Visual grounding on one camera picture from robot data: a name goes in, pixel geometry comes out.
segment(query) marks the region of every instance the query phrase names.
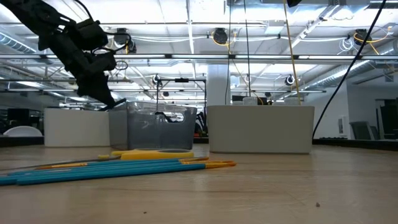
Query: transparent storage box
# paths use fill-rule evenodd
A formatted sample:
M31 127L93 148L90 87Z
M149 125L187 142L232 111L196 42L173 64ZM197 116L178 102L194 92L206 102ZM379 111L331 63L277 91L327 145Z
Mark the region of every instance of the transparent storage box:
M111 147L192 149L197 109L127 102L109 111Z

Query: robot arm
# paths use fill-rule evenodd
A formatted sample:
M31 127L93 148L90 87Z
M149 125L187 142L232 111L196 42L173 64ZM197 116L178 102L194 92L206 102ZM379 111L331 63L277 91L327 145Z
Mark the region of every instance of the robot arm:
M42 0L0 0L27 28L39 36L39 50L50 48L78 85L79 96L90 96L114 106L104 71L116 67L115 51L89 52L108 43L99 21L76 23Z

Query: wooden table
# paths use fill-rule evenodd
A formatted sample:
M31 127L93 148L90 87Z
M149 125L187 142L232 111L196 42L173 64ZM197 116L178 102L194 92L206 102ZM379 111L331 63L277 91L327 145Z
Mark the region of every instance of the wooden table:
M109 148L0 149L0 169ZM208 153L206 145L195 153ZM397 223L398 153L212 154L232 168L0 187L1 223Z

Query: ceiling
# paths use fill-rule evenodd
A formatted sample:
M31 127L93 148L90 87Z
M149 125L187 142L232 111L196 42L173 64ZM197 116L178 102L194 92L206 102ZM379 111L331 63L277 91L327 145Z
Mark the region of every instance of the ceiling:
M251 55L279 55L289 54L289 42L287 39L275 39L280 33L281 37L287 37L286 25L274 26L273 21L284 20L284 13L281 10L268 10L264 7L252 9L248 13L248 32L246 33L244 11L234 10L229 25L228 7L224 13L224 1L222 0L81 0L90 10L95 20L101 21L101 26L108 32L114 32L118 27L125 27L134 37L137 45L137 54L228 54L226 46L216 45L211 37L207 35L217 27L230 30L235 38L231 37L230 51L232 54ZM86 12L73 0L48 0L45 1L60 13L68 17L82 21L87 18ZM192 41L189 38L187 3L189 3L189 18L192 22ZM314 10L306 10L305 5L295 9L289 14L290 34L295 39L302 31L310 26L325 7L316 7ZM295 55L352 55L356 53L358 45L352 44L351 40L343 43L344 37L351 36L356 29L368 29L372 23L377 9L362 9L354 14L337 13L327 20L317 24L314 30L308 32L302 41L294 46ZM381 39L374 44L376 48L395 39L398 26L398 9L383 10L376 27L372 33L373 39ZM392 23L392 29L388 30L387 25ZM37 48L37 36L28 28L23 26L19 20L4 6L0 5L0 33L4 32L18 39L18 41ZM349 50L343 50L344 44ZM9 47L0 44L0 54L20 54ZM372 48L367 45L363 54L374 54ZM67 79L72 77L68 72L61 69L62 65L54 64L49 66L36 60L8 60L9 63L18 67L31 70L39 77L52 74L54 79ZM208 62L200 60L128 60L129 68L125 71L112 71L110 79L129 79L131 82L109 83L112 89L150 89L152 78L159 74L162 78L206 78ZM308 83L339 64L297 64L295 65L297 76L300 78L300 85ZM248 66L245 61L238 61L236 66L231 63L229 66L232 76L239 76L242 73L245 77ZM250 64L252 76L252 87L256 89L280 90L286 88L284 78L292 74L292 65L275 62L273 64L262 63L261 61ZM56 83L59 88L73 88L75 85L69 83ZM16 84L16 87L27 88ZM196 83L169 83L164 89L197 89L196 93L170 93L167 99L203 99L204 93L200 92L200 84ZM244 80L240 79L239 89L246 89ZM72 96L73 93L60 93L65 96ZM136 92L117 92L116 97L127 97L128 100L150 100L148 94Z

